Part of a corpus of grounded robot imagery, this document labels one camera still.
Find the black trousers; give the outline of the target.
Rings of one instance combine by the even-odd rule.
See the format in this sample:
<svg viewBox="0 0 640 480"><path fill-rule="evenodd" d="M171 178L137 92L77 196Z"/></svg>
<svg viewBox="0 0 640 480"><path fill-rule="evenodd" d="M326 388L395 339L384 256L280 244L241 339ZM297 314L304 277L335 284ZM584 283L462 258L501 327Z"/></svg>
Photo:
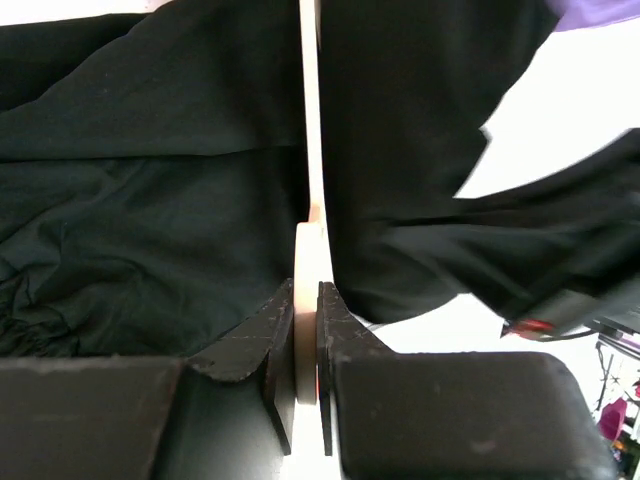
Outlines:
<svg viewBox="0 0 640 480"><path fill-rule="evenodd" d="M335 283L394 323L464 293L515 316L638 218L639 132L457 197L551 1L326 1ZM190 356L293 274L308 214L298 7L172 1L1 30L1 352Z"/></svg>

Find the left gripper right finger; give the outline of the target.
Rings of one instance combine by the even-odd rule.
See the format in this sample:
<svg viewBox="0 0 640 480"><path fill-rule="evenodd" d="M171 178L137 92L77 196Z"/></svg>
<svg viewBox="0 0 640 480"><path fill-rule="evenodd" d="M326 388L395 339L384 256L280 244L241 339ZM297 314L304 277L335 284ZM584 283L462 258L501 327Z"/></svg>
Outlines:
<svg viewBox="0 0 640 480"><path fill-rule="evenodd" d="M324 452L345 479L613 479L579 385L541 352L401 354L319 286Z"/></svg>

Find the pink wooden hanger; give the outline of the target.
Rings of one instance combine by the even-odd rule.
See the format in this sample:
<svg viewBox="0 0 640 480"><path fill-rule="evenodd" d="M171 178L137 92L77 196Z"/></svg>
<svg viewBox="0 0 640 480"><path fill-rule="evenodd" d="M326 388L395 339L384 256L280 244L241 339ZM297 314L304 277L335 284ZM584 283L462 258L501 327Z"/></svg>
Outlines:
<svg viewBox="0 0 640 480"><path fill-rule="evenodd" d="M297 225L294 258L294 360L296 397L314 405L318 397L316 313L319 284L333 279L324 195L319 89L319 24L317 1L299 3L303 67L306 157L309 186L308 219Z"/></svg>

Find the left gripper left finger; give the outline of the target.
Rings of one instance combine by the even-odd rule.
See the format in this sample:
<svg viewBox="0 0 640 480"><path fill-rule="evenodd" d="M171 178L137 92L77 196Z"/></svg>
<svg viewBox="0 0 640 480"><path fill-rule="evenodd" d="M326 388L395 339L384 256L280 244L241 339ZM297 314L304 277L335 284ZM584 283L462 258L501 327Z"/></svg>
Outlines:
<svg viewBox="0 0 640 480"><path fill-rule="evenodd" d="M5 358L5 479L275 479L291 451L293 287L188 357Z"/></svg>

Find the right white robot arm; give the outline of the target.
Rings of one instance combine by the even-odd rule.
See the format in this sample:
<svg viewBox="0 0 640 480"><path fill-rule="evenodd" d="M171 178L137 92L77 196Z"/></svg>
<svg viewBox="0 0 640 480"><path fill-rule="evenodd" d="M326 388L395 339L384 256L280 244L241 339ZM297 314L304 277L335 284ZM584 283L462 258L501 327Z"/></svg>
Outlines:
<svg viewBox="0 0 640 480"><path fill-rule="evenodd" d="M614 338L638 333L639 275L595 296L564 290L517 320L506 321L501 335L517 334L539 342L568 340L579 327Z"/></svg>

